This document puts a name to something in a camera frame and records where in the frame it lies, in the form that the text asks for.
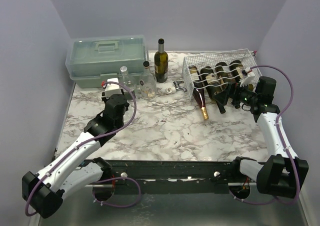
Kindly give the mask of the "dark green bottle black neck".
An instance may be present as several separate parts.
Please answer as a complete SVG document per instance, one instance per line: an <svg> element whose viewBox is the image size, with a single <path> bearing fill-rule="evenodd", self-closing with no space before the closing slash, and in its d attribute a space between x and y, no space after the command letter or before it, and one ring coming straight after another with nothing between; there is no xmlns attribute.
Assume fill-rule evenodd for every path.
<svg viewBox="0 0 320 226"><path fill-rule="evenodd" d="M210 66L202 68L200 70L200 78L203 81L203 85L205 86L210 99L216 103L220 113L224 114L226 111L224 106L216 100L216 96L222 92L222 89L212 68Z"/></svg>

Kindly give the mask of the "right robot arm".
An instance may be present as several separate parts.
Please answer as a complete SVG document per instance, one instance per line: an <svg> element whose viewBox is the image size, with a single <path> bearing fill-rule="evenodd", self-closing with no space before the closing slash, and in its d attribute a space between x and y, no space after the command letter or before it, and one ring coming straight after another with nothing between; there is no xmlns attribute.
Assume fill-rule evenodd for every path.
<svg viewBox="0 0 320 226"><path fill-rule="evenodd" d="M228 183L249 178L256 183L261 194L295 199L299 196L309 165L291 147L282 125L282 111L272 102L276 84L275 79L266 76L259 78L255 91L242 82L223 84L223 92L216 100L225 103L231 99L235 108L240 104L250 107L254 121L262 131L269 158L259 163L251 158L236 157L225 173L219 172L215 176Z"/></svg>

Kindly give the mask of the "clear bottle dark label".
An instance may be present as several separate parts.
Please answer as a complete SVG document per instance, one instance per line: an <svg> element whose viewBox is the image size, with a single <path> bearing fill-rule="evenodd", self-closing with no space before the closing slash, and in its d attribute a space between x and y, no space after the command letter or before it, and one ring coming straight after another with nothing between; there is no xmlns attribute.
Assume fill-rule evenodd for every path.
<svg viewBox="0 0 320 226"><path fill-rule="evenodd" d="M126 66L122 66L120 68L121 78L119 79L120 83L126 86L129 91L132 93L133 97L126 91L122 90L124 96L127 100L133 100L137 97L137 85L134 78L129 74L128 68Z"/></svg>

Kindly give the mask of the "dark green brown-label wine bottle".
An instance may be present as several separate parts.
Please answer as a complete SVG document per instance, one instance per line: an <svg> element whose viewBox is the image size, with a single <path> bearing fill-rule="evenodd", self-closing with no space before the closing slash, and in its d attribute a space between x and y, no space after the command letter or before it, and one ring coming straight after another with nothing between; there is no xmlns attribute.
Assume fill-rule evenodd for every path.
<svg viewBox="0 0 320 226"><path fill-rule="evenodd" d="M164 83L168 78L168 60L169 56L164 49L164 39L158 40L158 51L154 55L154 70L157 82Z"/></svg>

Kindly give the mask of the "clear glass wine bottle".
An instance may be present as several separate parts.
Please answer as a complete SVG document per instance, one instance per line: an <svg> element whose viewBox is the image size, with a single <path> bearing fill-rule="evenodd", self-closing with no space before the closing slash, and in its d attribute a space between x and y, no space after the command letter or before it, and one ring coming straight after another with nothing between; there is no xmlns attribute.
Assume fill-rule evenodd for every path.
<svg viewBox="0 0 320 226"><path fill-rule="evenodd" d="M139 86L143 98L153 99L156 97L157 82L148 61L143 62L143 73L139 79Z"/></svg>

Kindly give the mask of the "olive bottle silver cap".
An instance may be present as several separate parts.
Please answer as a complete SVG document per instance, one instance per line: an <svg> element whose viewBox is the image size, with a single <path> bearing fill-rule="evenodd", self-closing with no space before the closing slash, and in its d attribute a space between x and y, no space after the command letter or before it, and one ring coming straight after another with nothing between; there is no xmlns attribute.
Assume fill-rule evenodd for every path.
<svg viewBox="0 0 320 226"><path fill-rule="evenodd" d="M229 83L231 83L232 84L232 92L231 92L231 94L232 94L234 92L234 90L235 90L236 84L232 83L231 82L231 77L228 76L228 73L229 73L228 66L229 65L226 64L225 62L219 62L219 63L217 63L215 65L214 70L216 72L216 77L217 77L218 81L220 82L219 86L221 87L222 91L226 89L226 87L227 87L227 85Z"/></svg>

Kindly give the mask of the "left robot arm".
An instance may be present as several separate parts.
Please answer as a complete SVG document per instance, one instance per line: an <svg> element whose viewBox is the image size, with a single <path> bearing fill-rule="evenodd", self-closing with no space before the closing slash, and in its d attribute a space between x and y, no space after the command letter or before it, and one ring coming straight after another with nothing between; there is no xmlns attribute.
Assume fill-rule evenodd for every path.
<svg viewBox="0 0 320 226"><path fill-rule="evenodd" d="M104 110L88 122L69 148L37 173L27 172L23 176L22 197L26 201L27 216L32 216L29 212L32 207L46 219L76 191L91 183L107 183L114 175L112 166L102 158L77 168L124 127L124 114L129 107L126 98L114 94L104 103Z"/></svg>

